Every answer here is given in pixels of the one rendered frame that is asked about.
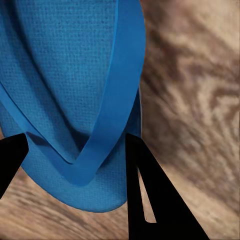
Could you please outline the sandal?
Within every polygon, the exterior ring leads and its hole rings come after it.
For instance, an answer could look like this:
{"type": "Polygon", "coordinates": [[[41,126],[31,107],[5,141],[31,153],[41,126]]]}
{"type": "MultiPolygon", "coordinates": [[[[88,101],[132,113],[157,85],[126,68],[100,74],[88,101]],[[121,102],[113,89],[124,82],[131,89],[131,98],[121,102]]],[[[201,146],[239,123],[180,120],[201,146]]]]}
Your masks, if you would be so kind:
{"type": "Polygon", "coordinates": [[[126,134],[142,138],[140,0],[0,0],[0,128],[25,133],[21,167],[64,204],[127,198],[126,134]]]}

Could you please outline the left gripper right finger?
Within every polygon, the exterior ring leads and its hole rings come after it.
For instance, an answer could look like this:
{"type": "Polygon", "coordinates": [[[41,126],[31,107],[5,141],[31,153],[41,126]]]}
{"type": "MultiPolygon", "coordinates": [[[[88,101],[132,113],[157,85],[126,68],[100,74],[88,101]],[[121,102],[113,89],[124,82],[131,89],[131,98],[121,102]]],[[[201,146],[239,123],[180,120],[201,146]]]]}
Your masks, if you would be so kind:
{"type": "Polygon", "coordinates": [[[129,240],[209,240],[142,138],[125,134],[129,240]],[[140,171],[156,223],[145,220],[140,171]]]}

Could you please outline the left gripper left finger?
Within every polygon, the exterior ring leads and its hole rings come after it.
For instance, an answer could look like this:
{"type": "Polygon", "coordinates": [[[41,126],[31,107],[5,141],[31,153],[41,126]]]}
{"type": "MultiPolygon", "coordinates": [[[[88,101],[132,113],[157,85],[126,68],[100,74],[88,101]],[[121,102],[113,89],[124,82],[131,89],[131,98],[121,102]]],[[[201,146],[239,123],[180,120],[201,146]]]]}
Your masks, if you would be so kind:
{"type": "Polygon", "coordinates": [[[0,199],[29,152],[25,133],[0,140],[0,199]]]}

